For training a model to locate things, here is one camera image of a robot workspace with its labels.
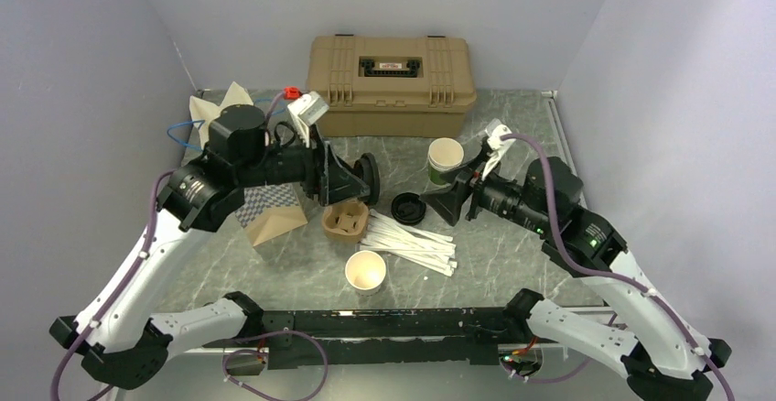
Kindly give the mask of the brown pulp cup carrier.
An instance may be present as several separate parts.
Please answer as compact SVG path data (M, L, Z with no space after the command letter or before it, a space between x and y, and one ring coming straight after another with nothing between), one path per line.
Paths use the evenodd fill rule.
M370 208L360 200L351 199L325 207L321 225L329 239L355 244L365 235L369 219Z

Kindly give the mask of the paper bag with blue handles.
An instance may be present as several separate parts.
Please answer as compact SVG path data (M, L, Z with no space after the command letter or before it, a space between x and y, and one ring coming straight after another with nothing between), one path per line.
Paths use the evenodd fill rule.
M208 126L222 109L237 103L253 103L266 110L274 96L254 96L237 83L214 102L201 92L189 97L190 119L171 125L167 135L185 148L183 161L198 156L207 142ZM292 184L249 188L244 191L245 203L233 213L253 247L308 224L307 216Z

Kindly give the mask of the white paper cup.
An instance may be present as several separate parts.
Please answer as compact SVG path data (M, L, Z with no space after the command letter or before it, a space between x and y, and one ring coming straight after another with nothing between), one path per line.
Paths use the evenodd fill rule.
M371 296L383 286L387 265L381 255L362 250L348 259L344 274L348 283L359 295Z

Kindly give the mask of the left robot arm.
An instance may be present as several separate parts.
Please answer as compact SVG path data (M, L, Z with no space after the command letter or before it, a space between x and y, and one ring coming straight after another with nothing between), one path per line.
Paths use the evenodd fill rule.
M226 339L249 346L261 338L263 309L242 292L185 312L156 311L173 276L244 205L247 189L296 183L322 206L350 199L373 204L379 197L373 155L348 164L317 129L308 144L276 143L268 116L250 104L223 109L208 135L198 157L153 184L148 224L102 292L50 327L100 383L133 390L183 352Z

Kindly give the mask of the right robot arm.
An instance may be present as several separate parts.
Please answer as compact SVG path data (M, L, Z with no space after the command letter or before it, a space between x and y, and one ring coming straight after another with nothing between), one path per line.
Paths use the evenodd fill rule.
M619 232L582 206L583 183L558 157L539 151L523 181L487 172L496 154L484 145L469 162L444 174L446 186L421 200L447 224L488 211L536 233L556 265L602 298L624 323L617 330L563 309L524 288L503 308L515 341L554 341L585 354L623 378L642 400L706 400L731 349L683 320L644 275Z

